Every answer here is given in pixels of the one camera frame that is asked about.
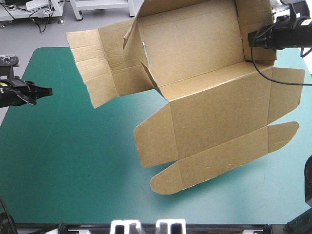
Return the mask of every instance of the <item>open cardboard box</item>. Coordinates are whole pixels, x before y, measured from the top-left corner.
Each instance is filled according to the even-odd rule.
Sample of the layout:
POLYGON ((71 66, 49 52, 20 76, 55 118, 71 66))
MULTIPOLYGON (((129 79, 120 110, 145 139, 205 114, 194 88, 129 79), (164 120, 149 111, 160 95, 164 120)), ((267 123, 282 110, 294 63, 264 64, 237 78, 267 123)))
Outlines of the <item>open cardboard box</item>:
MULTIPOLYGON (((134 131, 143 166, 176 161, 152 178, 155 192, 209 180, 296 133, 296 122, 268 124, 299 105, 302 87, 272 83, 250 62, 248 33, 271 12, 269 0, 146 0, 134 19, 67 34, 94 107, 150 89, 168 101, 134 131)), ((273 50, 255 57, 269 77, 304 80, 273 68, 273 50)))

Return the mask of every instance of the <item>cardboard flap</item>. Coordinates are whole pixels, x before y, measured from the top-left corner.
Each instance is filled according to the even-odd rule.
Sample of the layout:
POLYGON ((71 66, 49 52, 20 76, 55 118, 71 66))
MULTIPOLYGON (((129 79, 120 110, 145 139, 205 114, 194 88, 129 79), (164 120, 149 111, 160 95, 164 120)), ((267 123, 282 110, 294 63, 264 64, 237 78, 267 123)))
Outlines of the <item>cardboard flap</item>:
POLYGON ((137 19, 140 17, 155 15, 158 13, 172 11, 178 8, 198 4, 206 0, 145 0, 141 5, 141 8, 137 15, 134 18, 133 23, 131 24, 129 30, 123 37, 123 48, 126 47, 129 37, 136 26, 137 19))
POLYGON ((144 167, 177 160, 176 139, 169 104, 137 126, 134 137, 144 167))
POLYGON ((141 63, 142 63, 142 66, 143 66, 144 70, 146 71, 147 76, 149 77, 151 83, 153 84, 154 89, 155 89, 160 95, 164 96, 164 95, 162 94, 162 92, 161 92, 161 90, 160 90, 158 84, 156 83, 156 81, 155 81, 155 79, 154 79, 154 77, 153 77, 153 75, 152 75, 151 70, 150 70, 150 69, 147 67, 147 65, 145 65, 142 61, 141 61, 141 63))
POLYGON ((98 31, 71 32, 66 36, 93 106, 99 107, 117 97, 113 75, 105 58, 98 31))
MULTIPOLYGON (((303 83, 303 69, 273 68, 272 78, 283 82, 303 83)), ((300 103, 302 86, 271 84, 268 124, 297 108, 300 103)))
POLYGON ((169 195, 212 179, 286 145, 298 129, 289 122, 266 126, 174 163, 151 180, 152 189, 169 195))
POLYGON ((289 122, 268 126, 269 133, 269 153, 279 150, 287 145, 299 129, 299 123, 289 122))
POLYGON ((146 57, 138 31, 134 31, 128 48, 122 49, 122 35, 131 22, 67 33, 76 66, 95 108, 118 96, 153 89, 141 64, 146 57))

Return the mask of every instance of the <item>wire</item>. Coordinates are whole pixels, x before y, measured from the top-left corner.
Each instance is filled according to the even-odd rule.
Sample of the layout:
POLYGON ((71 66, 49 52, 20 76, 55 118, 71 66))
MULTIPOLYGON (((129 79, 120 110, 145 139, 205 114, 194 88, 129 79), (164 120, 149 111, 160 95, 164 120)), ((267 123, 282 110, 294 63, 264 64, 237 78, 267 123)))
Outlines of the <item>wire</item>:
POLYGON ((304 58, 305 56, 307 56, 309 53, 312 52, 312 48, 310 48, 310 50, 308 50, 307 52, 303 53, 304 49, 305 48, 301 48, 301 50, 300 50, 300 57, 302 57, 302 58, 304 58))
POLYGON ((1 206, 3 207, 3 209, 4 209, 4 212, 5 212, 6 216, 8 217, 9 224, 10 224, 10 227, 11 227, 11 230, 12 230, 12 234, 17 234, 17 233, 15 233, 15 228, 13 226, 13 222, 11 220, 11 216, 10 216, 8 210, 6 209, 6 206, 5 206, 4 201, 2 200, 1 196, 0 196, 0 203, 1 203, 1 206))
POLYGON ((256 39, 262 37, 263 35, 265 35, 268 31, 270 31, 270 30, 271 30, 272 28, 274 28, 274 27, 275 27, 275 25, 272 24, 272 25, 271 25, 270 27, 268 27, 263 33, 261 33, 259 36, 257 36, 256 39))
POLYGON ((5 6, 5 7, 9 7, 10 9, 14 8, 14 9, 22 10, 22 11, 27 11, 27 9, 20 8, 20 7, 17 6, 16 4, 15 4, 15 5, 8 5, 8 4, 5 4, 5 3, 0 2, 0 5, 5 6))
POLYGON ((16 7, 14 7, 14 6, 9 6, 9 5, 4 4, 4 3, 2 3, 2 2, 0 2, 0 5, 5 9, 5 11, 10 15, 10 17, 11 17, 13 20, 17 20, 17 21, 22 22, 21 19, 14 18, 14 17, 12 16, 12 14, 6 9, 6 7, 8 7, 8 8, 15 8, 15 9, 23 10, 23 11, 27 11, 26 9, 22 9, 22 8, 17 7, 17 6, 16 6, 16 7))
POLYGON ((260 27, 260 29, 257 31, 255 37, 253 38, 253 42, 252 42, 252 46, 251 46, 251 55, 252 55, 252 61, 253 61, 253 65, 255 67, 255 69, 257 70, 257 72, 263 76, 265 79, 269 80, 269 81, 272 81, 274 83, 278 83, 278 84, 285 84, 285 85, 296 85, 296 86, 312 86, 312 84, 305 84, 305 83, 290 83, 290 82, 283 82, 283 81, 279 81, 279 80, 275 80, 275 79, 272 79, 272 78, 269 78, 268 76, 266 76, 265 74, 263 74, 255 59, 254 59, 254 45, 255 45, 255 40, 259 37, 259 33, 260 31, 267 25, 267 22, 269 21, 269 19, 274 16, 276 14, 276 12, 272 13, 271 15, 269 15, 266 20, 263 22, 262 26, 260 27))
POLYGON ((35 22, 35 24, 36 24, 36 25, 38 26, 38 28, 39 28, 40 33, 43 33, 43 32, 45 31, 45 29, 46 29, 48 23, 50 22, 50 18, 52 17, 53 13, 54 13, 54 8, 53 8, 52 12, 49 14, 48 20, 47 20, 47 22, 45 23, 43 30, 41 29, 41 27, 40 27, 40 25, 39 25, 39 22, 35 22))

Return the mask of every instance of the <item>green table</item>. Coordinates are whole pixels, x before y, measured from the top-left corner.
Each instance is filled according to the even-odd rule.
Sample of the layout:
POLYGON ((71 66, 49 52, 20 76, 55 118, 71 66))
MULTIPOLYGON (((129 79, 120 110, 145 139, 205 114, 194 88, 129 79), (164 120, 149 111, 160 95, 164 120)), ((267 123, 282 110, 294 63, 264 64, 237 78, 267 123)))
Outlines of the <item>green table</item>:
MULTIPOLYGON (((277 66, 306 69, 297 49, 277 66)), ((0 127, 0 194, 16 222, 108 223, 185 218, 188 223, 285 223, 308 206, 303 169, 312 153, 312 89, 278 122, 299 132, 283 149, 175 195, 149 186, 167 165, 143 168, 133 129, 166 104, 156 92, 93 109, 69 48, 37 49, 23 77, 53 87, 36 107, 11 107, 0 127)))

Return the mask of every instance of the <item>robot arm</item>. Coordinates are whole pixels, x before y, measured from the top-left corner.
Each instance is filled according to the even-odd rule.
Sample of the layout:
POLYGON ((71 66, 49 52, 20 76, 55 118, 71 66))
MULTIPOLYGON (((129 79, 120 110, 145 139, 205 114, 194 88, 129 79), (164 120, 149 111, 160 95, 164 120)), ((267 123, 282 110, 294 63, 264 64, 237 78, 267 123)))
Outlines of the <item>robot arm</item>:
POLYGON ((31 81, 24 81, 14 75, 14 67, 18 67, 19 58, 14 55, 0 56, 0 108, 7 106, 36 105, 36 100, 51 96, 52 88, 36 86, 31 81))

